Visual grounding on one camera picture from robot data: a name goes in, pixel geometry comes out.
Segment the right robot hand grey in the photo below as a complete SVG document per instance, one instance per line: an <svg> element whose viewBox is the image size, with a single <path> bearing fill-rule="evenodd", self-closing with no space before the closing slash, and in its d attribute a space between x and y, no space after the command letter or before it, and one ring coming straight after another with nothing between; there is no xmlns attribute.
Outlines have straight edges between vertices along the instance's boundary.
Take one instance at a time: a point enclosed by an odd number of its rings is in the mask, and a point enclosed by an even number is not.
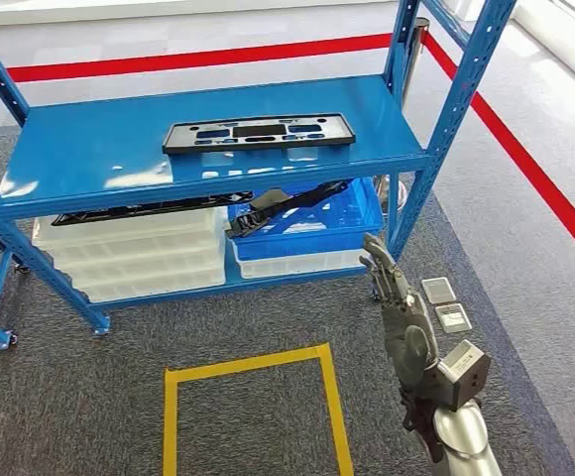
<svg viewBox="0 0 575 476"><path fill-rule="evenodd" d="M417 387L426 370L436 365L438 348L422 298L379 237L366 233L361 257L380 303L385 347L404 389Z"/></svg>

